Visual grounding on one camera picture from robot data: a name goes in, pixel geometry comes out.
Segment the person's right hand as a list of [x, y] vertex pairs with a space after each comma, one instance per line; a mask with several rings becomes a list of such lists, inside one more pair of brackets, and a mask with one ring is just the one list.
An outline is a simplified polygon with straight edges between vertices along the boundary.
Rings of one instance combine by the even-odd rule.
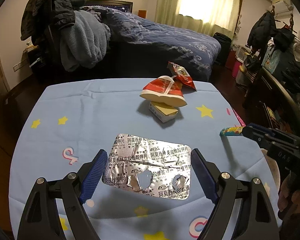
[[291, 215], [300, 214], [300, 179], [292, 173], [287, 176], [280, 187], [277, 206], [278, 216], [283, 221], [289, 220]]

